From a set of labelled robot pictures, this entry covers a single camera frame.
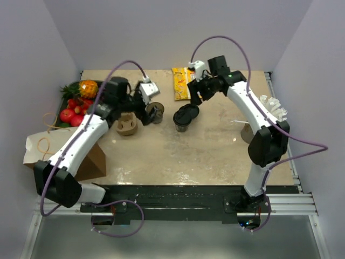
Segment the black cup lid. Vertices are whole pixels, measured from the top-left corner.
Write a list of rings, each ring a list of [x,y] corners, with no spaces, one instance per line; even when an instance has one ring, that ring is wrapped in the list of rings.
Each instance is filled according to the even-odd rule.
[[[186,110],[178,110],[173,115],[175,125],[185,127],[192,122],[191,114]]]
[[[194,104],[186,104],[179,109],[180,112],[189,114],[192,119],[195,119],[199,115],[199,107]]]

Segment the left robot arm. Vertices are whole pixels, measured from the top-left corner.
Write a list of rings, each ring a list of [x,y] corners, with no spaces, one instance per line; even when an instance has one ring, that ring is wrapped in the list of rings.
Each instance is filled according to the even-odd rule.
[[[92,203],[100,212],[110,209],[111,197],[95,184],[79,183],[75,178],[85,157],[123,113],[134,113],[143,125],[153,122],[157,108],[147,110],[152,97],[160,94],[149,78],[139,81],[130,93],[126,78],[113,77],[102,82],[94,103],[72,136],[48,160],[34,166],[37,193],[60,206],[71,208],[77,203]]]

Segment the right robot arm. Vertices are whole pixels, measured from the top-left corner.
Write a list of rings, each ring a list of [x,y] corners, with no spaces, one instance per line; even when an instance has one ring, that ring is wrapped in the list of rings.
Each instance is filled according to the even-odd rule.
[[[207,63],[189,62],[188,69],[195,77],[188,83],[192,104],[200,105],[221,92],[240,109],[251,127],[253,139],[248,154],[252,166],[234,209],[252,212],[264,199],[270,167],[287,151],[288,137],[282,132],[289,132],[289,124],[279,121],[263,106],[247,87],[249,79],[240,71],[230,71],[224,56],[209,59]]]

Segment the brown paper bag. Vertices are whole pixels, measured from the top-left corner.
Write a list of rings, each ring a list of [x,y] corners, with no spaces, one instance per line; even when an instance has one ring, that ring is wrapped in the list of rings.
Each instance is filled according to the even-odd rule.
[[[55,155],[76,130],[75,127],[63,126],[57,122],[58,117],[53,113],[47,113],[44,116],[54,117],[54,122],[48,123],[46,119],[43,119],[47,130],[26,138],[23,164],[31,169],[38,160],[47,161]],[[77,181],[83,181],[105,176],[106,156],[99,144],[96,143],[83,159],[75,178]]]

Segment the dark coffee cup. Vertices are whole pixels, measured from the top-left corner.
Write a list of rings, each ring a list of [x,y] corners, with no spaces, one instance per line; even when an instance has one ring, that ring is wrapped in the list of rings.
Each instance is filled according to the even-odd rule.
[[[163,120],[164,106],[159,102],[152,102],[146,107],[147,114],[150,117],[150,122],[153,124],[160,124]]]
[[[178,132],[186,132],[189,127],[189,124],[175,124],[175,129]]]

